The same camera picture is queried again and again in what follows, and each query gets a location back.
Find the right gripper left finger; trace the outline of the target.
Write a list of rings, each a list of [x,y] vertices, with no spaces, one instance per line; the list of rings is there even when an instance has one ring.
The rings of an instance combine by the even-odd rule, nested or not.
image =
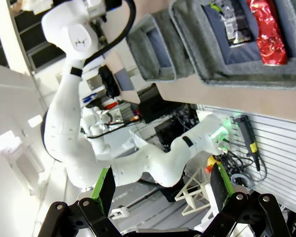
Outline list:
[[[82,229],[89,229],[95,237],[122,236],[109,219],[114,192],[112,168],[104,168],[91,197],[77,200],[72,205],[62,201],[50,205],[38,236],[75,237]]]

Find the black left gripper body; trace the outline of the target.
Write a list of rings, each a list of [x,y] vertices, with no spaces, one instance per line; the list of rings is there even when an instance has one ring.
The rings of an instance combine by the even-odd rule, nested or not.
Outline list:
[[[114,10],[122,5],[122,0],[105,0],[106,11]]]

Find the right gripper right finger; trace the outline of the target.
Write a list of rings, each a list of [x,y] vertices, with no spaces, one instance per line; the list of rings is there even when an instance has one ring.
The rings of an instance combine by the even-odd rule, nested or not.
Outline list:
[[[255,237],[290,237],[290,231],[272,194],[252,196],[237,192],[222,164],[214,164],[210,185],[218,214],[202,231],[203,237],[229,237],[238,224],[249,227]]]

